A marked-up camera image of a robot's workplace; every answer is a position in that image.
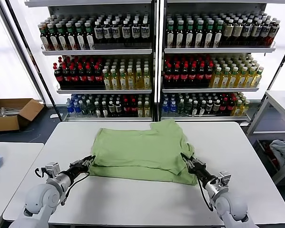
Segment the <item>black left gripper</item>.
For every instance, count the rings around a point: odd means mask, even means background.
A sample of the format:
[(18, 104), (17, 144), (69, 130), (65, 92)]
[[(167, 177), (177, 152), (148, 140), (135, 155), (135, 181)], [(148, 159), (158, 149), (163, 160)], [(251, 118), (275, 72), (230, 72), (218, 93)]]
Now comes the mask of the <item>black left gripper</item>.
[(69, 169), (66, 171), (70, 177), (77, 177), (81, 173), (86, 173), (89, 167), (93, 165), (95, 155), (89, 155), (82, 160), (75, 161), (69, 165)]

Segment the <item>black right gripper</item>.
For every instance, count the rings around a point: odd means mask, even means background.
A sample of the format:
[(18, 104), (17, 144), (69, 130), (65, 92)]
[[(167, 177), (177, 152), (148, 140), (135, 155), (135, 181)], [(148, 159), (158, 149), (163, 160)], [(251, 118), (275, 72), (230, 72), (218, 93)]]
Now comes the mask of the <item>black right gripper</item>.
[(206, 164), (201, 163), (199, 161), (192, 161), (192, 156), (187, 157), (185, 154), (180, 153), (182, 159), (186, 163), (188, 172), (190, 174), (194, 174), (197, 176), (198, 180), (201, 181), (202, 183), (208, 183), (209, 181), (212, 181), (216, 179), (217, 177), (214, 175), (211, 175), (207, 170), (206, 170)]

